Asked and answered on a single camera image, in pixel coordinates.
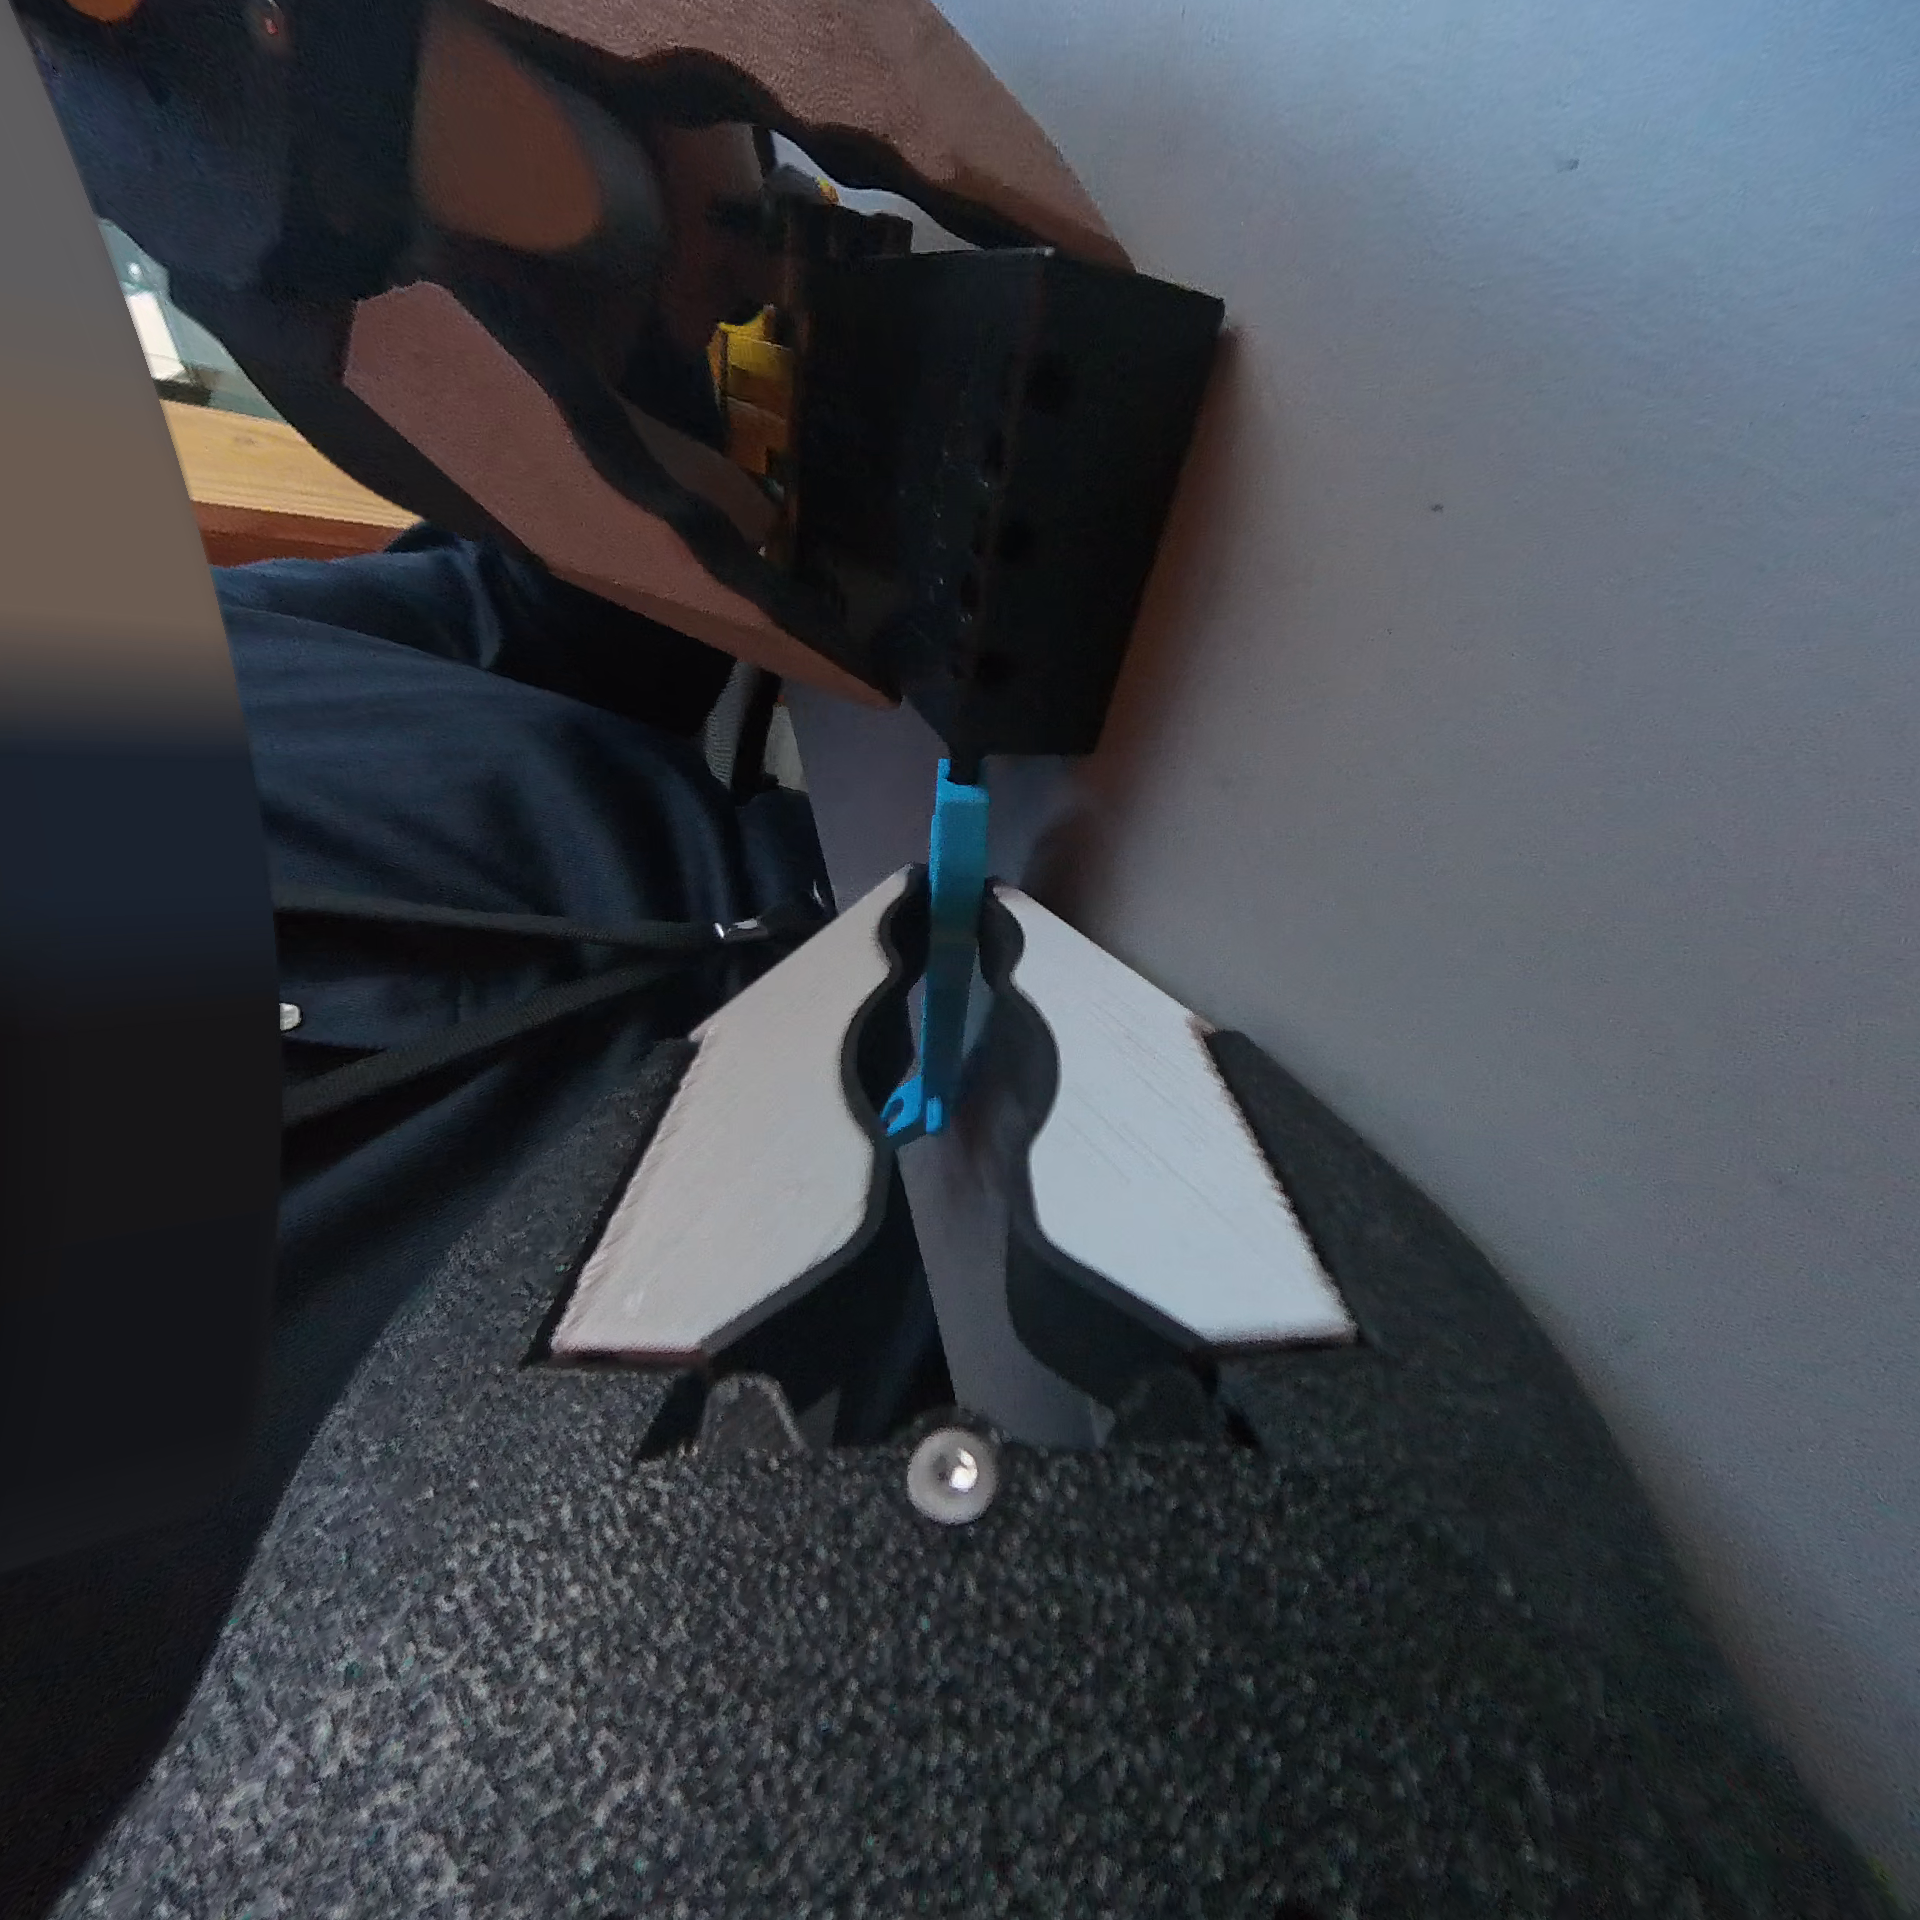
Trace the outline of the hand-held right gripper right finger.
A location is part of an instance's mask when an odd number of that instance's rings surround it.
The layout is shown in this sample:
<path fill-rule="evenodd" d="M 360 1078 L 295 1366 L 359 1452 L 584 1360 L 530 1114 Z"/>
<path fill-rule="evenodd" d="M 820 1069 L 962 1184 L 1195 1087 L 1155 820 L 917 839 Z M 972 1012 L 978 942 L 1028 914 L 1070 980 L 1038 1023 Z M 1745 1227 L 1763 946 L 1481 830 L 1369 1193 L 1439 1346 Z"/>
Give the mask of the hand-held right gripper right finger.
<path fill-rule="evenodd" d="M 990 889 L 981 964 L 1014 1102 L 1006 1293 L 1028 1352 L 1353 1342 L 1211 1023 L 1014 886 Z"/>

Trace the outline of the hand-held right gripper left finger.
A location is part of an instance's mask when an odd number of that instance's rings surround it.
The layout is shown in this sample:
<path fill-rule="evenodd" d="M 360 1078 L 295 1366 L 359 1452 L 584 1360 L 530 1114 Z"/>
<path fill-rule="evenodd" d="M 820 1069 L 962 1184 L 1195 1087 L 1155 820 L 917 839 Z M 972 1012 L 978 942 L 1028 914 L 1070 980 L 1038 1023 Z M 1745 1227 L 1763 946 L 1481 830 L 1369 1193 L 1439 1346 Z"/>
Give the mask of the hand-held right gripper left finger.
<path fill-rule="evenodd" d="M 864 1248 L 919 973 L 921 867 L 907 866 L 694 1029 L 549 1356 L 715 1362 Z"/>

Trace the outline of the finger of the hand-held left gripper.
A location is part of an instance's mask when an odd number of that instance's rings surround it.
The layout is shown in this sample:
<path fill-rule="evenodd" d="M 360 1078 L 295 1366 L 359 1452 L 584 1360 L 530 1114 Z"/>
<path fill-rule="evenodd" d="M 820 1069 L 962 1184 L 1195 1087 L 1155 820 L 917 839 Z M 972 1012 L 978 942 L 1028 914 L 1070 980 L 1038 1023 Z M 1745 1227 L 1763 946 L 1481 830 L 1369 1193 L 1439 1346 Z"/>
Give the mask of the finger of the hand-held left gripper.
<path fill-rule="evenodd" d="M 1065 157 L 937 4 L 501 3 L 615 105 L 794 140 L 844 187 L 900 196 L 978 249 L 1131 272 Z"/>
<path fill-rule="evenodd" d="M 342 383 L 571 587 L 848 703 L 898 707 L 872 665 L 765 603 L 782 575 L 645 448 L 634 493 L 606 478 L 534 374 L 442 287 L 355 305 Z"/>

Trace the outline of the blue plastic lever tool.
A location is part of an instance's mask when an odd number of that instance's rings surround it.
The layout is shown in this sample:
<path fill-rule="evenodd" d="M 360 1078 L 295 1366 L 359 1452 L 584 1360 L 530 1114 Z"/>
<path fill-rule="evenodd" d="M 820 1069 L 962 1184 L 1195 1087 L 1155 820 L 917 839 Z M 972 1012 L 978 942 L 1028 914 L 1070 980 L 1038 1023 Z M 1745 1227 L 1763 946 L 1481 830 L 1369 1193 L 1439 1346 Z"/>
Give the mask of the blue plastic lever tool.
<path fill-rule="evenodd" d="M 895 1145 L 944 1129 L 962 1078 L 978 918 L 987 890 L 990 795 L 940 759 L 927 841 L 927 958 L 919 1063 L 882 1109 Z"/>

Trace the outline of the black controller box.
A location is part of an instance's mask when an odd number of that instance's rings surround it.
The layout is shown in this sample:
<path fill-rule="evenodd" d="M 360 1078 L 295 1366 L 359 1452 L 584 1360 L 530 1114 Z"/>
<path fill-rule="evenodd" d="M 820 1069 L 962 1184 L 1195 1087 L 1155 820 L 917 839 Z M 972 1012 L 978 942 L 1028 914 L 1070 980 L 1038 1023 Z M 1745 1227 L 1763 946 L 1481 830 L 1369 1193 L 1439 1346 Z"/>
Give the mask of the black controller box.
<path fill-rule="evenodd" d="M 1100 736 L 1225 308 L 1053 249 L 913 251 L 781 165 L 717 223 L 777 265 L 709 343 L 762 552 L 940 736 L 950 781 Z"/>

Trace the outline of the grey desk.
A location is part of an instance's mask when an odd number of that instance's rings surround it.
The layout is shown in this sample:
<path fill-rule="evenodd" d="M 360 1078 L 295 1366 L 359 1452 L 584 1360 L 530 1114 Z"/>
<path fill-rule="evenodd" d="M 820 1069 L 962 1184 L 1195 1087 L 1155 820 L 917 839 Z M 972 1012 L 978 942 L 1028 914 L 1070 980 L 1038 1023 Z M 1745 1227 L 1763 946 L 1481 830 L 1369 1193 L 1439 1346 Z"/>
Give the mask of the grey desk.
<path fill-rule="evenodd" d="M 995 803 L 1527 1297 L 1915 1908 L 1915 4 L 941 4 L 1232 323 Z"/>

